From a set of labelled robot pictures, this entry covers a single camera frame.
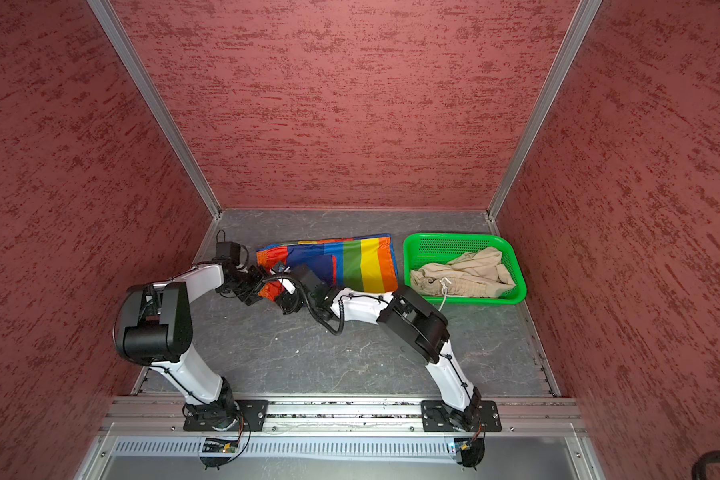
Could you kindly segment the green plastic basket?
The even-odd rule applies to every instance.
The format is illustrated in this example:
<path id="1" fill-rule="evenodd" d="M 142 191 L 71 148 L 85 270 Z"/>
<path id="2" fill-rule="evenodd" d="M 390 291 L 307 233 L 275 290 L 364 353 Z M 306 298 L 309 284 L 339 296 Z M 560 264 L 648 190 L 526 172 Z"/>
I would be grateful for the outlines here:
<path id="1" fill-rule="evenodd" d="M 502 252 L 502 263 L 509 270 L 516 287 L 499 298 L 463 298 L 443 296 L 423 296 L 433 304 L 470 304 L 470 305 L 517 305 L 525 300 L 527 286 L 510 243 L 499 237 L 475 233 L 416 233 L 403 243 L 404 282 L 410 286 L 410 271 L 428 263 L 445 264 L 467 252 L 478 252 L 494 247 Z"/>

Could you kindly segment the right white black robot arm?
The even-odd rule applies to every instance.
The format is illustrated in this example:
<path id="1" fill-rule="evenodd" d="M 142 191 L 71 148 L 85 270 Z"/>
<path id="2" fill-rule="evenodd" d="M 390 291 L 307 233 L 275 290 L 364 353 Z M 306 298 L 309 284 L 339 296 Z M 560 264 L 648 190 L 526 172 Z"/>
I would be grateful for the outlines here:
<path id="1" fill-rule="evenodd" d="M 478 432 L 482 397 L 456 359 L 448 320 L 415 290 L 402 286 L 391 292 L 369 293 L 329 285 L 307 266 L 285 268 L 265 280 L 278 284 L 283 313 L 304 308 L 334 336 L 349 322 L 379 327 L 403 354 L 423 365 L 435 382 L 449 425 L 462 432 Z"/>

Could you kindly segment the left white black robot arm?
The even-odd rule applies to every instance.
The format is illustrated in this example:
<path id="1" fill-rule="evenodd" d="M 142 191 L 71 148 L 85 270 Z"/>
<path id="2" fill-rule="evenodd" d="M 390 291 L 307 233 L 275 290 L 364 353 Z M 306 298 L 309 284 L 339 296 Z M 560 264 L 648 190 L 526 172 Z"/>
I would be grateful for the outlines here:
<path id="1" fill-rule="evenodd" d="M 202 263 L 166 281 L 132 286 L 113 327 L 120 357 L 159 373 L 183 396 L 186 431 L 263 429 L 268 402 L 237 401 L 229 382 L 193 345 L 191 304 L 224 292 L 234 271 L 225 263 Z"/>

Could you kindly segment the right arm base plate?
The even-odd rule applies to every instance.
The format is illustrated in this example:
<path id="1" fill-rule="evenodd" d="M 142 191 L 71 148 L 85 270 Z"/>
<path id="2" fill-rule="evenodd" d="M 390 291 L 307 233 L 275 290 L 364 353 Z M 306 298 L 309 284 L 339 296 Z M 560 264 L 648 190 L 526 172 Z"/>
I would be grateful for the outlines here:
<path id="1" fill-rule="evenodd" d="M 466 411 L 453 409 L 439 400 L 425 400 L 420 403 L 422 424 L 425 432 L 482 432 L 502 431 L 497 404 L 481 401 L 470 405 Z"/>

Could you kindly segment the rainbow striped shorts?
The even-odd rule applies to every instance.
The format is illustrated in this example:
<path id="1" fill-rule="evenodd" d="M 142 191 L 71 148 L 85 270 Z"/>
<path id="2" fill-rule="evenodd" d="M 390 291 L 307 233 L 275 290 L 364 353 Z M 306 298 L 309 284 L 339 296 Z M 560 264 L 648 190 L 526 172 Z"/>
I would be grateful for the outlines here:
<path id="1" fill-rule="evenodd" d="M 307 265 L 323 282 L 355 291 L 387 293 L 398 288 L 389 235 L 272 244 L 257 250 L 255 259 L 268 271 L 279 263 L 291 268 Z"/>

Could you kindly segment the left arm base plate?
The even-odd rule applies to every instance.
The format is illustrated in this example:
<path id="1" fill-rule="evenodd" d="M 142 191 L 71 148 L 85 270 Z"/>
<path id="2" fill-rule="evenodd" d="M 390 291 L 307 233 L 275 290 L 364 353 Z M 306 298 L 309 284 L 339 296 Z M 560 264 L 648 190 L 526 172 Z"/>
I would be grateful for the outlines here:
<path id="1" fill-rule="evenodd" d="M 259 432 L 263 428 L 269 402 L 263 399 L 236 400 L 228 406 L 220 401 L 210 405 L 185 404 L 183 430 L 187 432 Z"/>

